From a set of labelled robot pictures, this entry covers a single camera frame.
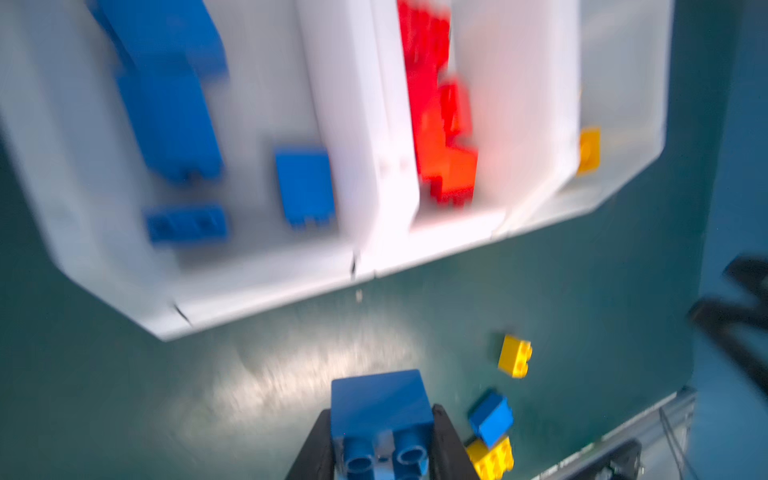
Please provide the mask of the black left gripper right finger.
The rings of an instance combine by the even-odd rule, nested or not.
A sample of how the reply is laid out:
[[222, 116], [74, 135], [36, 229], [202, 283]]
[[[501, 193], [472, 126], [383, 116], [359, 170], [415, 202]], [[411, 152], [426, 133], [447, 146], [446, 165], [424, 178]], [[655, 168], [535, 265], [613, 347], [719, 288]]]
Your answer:
[[432, 480], [478, 480], [462, 440], [442, 405], [432, 407], [434, 426], [429, 450], [429, 478]]

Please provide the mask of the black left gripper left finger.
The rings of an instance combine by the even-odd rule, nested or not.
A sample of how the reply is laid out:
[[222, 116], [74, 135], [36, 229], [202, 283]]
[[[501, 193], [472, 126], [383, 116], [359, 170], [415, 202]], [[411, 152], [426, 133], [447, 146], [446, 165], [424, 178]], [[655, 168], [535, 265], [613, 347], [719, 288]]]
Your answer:
[[334, 453], [330, 424], [331, 411], [324, 409], [318, 415], [289, 469], [286, 480], [334, 479]]

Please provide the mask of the yellow wide lego brick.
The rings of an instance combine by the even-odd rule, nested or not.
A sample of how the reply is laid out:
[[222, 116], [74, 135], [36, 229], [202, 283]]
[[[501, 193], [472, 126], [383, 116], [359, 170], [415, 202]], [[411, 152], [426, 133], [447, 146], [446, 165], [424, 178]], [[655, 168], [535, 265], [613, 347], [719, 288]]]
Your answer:
[[466, 447], [466, 453], [480, 480], [501, 480], [514, 468], [515, 460], [508, 436], [493, 447], [487, 447], [477, 438]]

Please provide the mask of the blue lego brick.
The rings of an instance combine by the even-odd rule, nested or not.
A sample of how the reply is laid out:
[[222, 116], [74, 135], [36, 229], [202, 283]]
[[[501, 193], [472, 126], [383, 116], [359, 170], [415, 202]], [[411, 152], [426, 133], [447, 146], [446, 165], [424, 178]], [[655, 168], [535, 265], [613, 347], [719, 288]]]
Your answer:
[[329, 223], [336, 209], [328, 152], [284, 147], [275, 151], [275, 160], [286, 221], [293, 227]]
[[222, 176], [222, 154], [195, 73], [118, 76], [117, 86], [148, 169], [179, 185]]
[[491, 448], [513, 426], [514, 414], [505, 396], [497, 391], [490, 391], [471, 410], [469, 423], [475, 436]]
[[335, 379], [330, 437], [340, 479], [422, 479], [434, 415], [419, 371]]
[[224, 44], [202, 1], [89, 1], [87, 6], [116, 51], [118, 76], [228, 73]]

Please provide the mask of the blue lego brick bottom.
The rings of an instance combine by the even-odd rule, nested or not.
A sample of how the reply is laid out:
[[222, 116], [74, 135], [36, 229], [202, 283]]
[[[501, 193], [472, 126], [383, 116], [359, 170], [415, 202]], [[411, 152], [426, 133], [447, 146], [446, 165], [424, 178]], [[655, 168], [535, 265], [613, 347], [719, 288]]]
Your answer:
[[330, 437], [340, 479], [422, 479], [434, 415], [419, 371], [335, 379]]

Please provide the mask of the small yellow lego brick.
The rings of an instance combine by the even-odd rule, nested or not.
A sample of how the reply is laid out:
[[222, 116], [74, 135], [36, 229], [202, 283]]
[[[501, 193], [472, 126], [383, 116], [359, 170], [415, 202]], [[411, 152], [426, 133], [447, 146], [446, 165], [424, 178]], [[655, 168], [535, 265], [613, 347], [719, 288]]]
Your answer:
[[525, 378], [533, 349], [530, 341], [506, 335], [498, 360], [498, 369], [512, 378]]

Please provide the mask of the large red lego brick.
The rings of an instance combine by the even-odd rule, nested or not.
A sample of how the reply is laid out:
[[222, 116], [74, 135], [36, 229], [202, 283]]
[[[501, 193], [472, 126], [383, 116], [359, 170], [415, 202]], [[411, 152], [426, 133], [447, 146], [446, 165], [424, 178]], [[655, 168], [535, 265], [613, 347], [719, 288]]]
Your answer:
[[449, 61], [451, 12], [430, 3], [398, 1], [398, 16], [407, 69], [444, 70]]
[[478, 153], [448, 143], [439, 111], [430, 109], [421, 115], [414, 145], [419, 178], [429, 186], [433, 199], [455, 207], [472, 200]]

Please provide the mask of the small red lego brick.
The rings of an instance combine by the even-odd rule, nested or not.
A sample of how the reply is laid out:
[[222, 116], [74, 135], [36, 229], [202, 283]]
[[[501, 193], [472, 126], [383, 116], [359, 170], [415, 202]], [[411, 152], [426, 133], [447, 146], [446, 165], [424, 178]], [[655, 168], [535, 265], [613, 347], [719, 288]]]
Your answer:
[[452, 77], [439, 85], [443, 130], [447, 138], [471, 135], [473, 132], [469, 93], [463, 82]]

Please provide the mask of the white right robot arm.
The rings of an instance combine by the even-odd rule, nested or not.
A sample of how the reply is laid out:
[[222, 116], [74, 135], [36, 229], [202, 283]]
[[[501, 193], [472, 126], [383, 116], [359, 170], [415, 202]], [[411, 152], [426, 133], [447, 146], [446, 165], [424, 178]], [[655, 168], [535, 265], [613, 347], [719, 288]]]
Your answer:
[[[767, 363], [732, 334], [735, 325], [756, 330], [767, 329], [767, 261], [738, 256], [724, 270], [724, 275], [756, 298], [751, 306], [730, 303], [722, 299], [699, 299], [688, 313], [689, 320], [723, 352], [763, 395], [767, 394]], [[431, 479], [476, 479], [472, 462], [463, 454], [463, 444], [456, 435], [444, 408], [437, 405], [436, 443], [430, 451]], [[638, 479], [640, 447], [627, 441], [611, 452], [595, 457], [587, 465], [571, 473], [570, 479]]]

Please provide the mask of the green table mat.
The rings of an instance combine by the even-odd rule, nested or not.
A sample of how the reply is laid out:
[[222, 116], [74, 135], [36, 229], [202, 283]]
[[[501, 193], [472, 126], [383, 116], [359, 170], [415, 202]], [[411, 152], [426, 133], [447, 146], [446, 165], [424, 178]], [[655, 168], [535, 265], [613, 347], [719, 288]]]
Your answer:
[[3, 161], [2, 477], [281, 479], [332, 380], [415, 368], [462, 437], [506, 395], [528, 479], [675, 393], [745, 8], [676, 4], [664, 151], [592, 213], [172, 342], [53, 266]]

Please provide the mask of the white middle plastic bin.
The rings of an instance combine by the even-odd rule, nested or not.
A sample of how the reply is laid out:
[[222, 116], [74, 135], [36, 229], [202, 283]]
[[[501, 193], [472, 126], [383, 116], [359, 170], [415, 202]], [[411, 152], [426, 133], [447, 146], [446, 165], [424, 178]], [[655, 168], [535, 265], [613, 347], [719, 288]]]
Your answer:
[[[397, 2], [297, 5], [339, 229], [376, 274], [506, 234], [579, 164], [578, 2], [411, 1], [451, 12], [440, 73], [406, 68]], [[414, 145], [452, 77], [468, 90], [473, 132], [446, 139], [478, 153], [474, 196], [460, 207], [430, 196]]]

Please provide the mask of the aluminium front rail bed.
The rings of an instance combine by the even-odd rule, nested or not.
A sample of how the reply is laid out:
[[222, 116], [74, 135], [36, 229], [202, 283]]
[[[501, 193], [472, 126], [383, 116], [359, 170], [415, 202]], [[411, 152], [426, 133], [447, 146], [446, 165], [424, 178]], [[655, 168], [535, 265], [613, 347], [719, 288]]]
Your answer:
[[688, 458], [697, 391], [684, 387], [537, 477], [697, 479]]

